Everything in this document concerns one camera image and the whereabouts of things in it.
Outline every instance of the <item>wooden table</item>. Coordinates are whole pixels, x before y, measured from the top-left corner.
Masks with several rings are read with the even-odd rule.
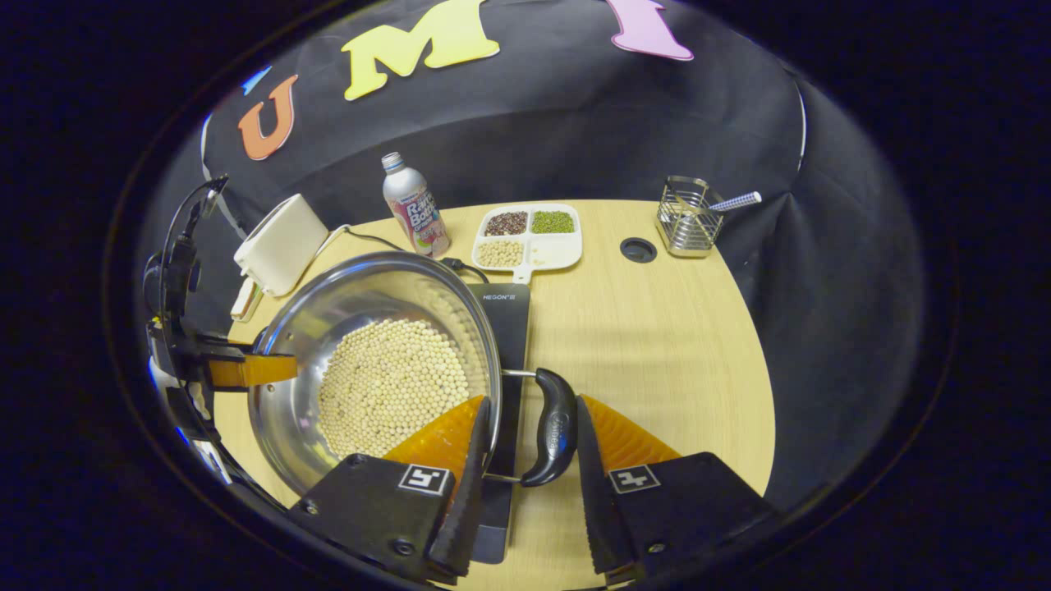
[[[744,300],[718,252],[704,260],[667,254],[652,201],[565,201],[580,215],[583,257],[575,266],[533,274],[526,367],[547,367],[577,393],[598,399],[682,454],[719,455],[763,493],[774,462],[774,401],[766,363]],[[478,224],[495,205],[444,209],[448,257],[471,264]],[[408,246],[389,218],[354,226]],[[658,248],[639,264],[620,242],[640,237]],[[351,257],[386,247],[344,232],[307,269],[300,285]],[[506,283],[511,273],[488,273]],[[465,281],[476,281],[463,273]],[[266,297],[231,341],[250,343],[291,295]],[[522,392],[516,474],[536,460],[535,426],[543,398],[533,381]],[[244,394],[215,398],[223,443],[259,483],[287,506],[298,496],[263,457]],[[592,570],[576,460],[554,483],[516,488],[507,558],[471,564],[457,589],[580,589],[603,584]]]

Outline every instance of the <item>bottle cap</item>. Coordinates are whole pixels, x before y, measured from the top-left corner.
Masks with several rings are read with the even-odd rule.
[[[398,166],[401,166],[403,164],[405,164],[405,161],[401,160],[401,155],[398,154],[398,152],[396,152],[396,151],[392,151],[392,152],[388,154],[380,161],[384,164],[384,170],[387,170],[387,171],[393,170],[393,169],[397,168]]]

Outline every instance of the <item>yellow letter m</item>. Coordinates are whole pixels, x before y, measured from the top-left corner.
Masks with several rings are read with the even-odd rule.
[[[348,101],[359,99],[387,83],[387,75],[376,72],[376,60],[398,76],[416,69],[419,56],[431,41],[427,67],[488,58],[500,50],[500,44],[486,38],[478,6],[486,0],[446,0],[434,5],[409,33],[380,25],[351,39],[343,46],[350,54]]]

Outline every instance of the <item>stainless steel pot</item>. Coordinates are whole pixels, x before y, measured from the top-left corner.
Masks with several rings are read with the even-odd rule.
[[[336,265],[303,286],[263,332],[254,350],[295,355],[298,375],[252,388],[248,413],[263,455],[296,493],[304,494],[339,457],[318,428],[322,375],[345,334],[369,323],[426,320],[456,345],[470,396],[490,399],[488,468],[496,449],[500,414],[500,367],[489,320],[467,285],[445,265],[408,252],[374,252]],[[504,371],[533,376],[544,392],[537,432],[537,464],[521,478],[538,486],[558,477],[576,450],[576,402],[555,373]]]

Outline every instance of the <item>aluminum bottle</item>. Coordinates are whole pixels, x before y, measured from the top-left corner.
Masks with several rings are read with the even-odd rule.
[[[434,205],[434,196],[427,180],[414,168],[405,165],[396,151],[383,158],[384,200],[394,219],[401,225],[416,252],[437,259],[449,250],[449,235],[441,215]]]

